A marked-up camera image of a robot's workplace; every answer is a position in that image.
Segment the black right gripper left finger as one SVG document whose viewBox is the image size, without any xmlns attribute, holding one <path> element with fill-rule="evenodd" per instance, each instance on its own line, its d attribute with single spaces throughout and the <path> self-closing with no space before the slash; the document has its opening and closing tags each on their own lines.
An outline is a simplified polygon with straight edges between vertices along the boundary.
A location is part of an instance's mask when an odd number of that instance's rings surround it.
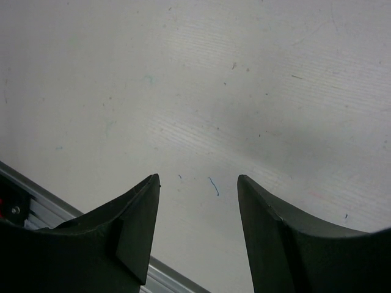
<svg viewBox="0 0 391 293">
<path fill-rule="evenodd" d="M 2 292 L 139 292 L 147 281 L 160 181 L 50 229 L 1 220 Z"/>
</svg>

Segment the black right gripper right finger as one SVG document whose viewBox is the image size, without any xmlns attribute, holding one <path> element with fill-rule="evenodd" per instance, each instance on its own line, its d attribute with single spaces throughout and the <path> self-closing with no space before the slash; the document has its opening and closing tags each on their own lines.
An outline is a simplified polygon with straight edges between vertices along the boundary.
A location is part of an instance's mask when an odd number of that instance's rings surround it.
<svg viewBox="0 0 391 293">
<path fill-rule="evenodd" d="M 389 292 L 390 230 L 319 219 L 246 175 L 239 210 L 255 292 Z"/>
</svg>

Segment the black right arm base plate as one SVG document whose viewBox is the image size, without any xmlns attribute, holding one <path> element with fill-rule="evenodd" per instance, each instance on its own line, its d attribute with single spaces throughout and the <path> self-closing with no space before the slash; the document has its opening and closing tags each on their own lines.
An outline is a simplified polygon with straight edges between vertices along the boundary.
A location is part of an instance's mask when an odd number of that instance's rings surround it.
<svg viewBox="0 0 391 293">
<path fill-rule="evenodd" d="M 1 218 L 14 225 L 24 226 L 29 217 L 31 196 L 20 186 L 1 176 Z"/>
</svg>

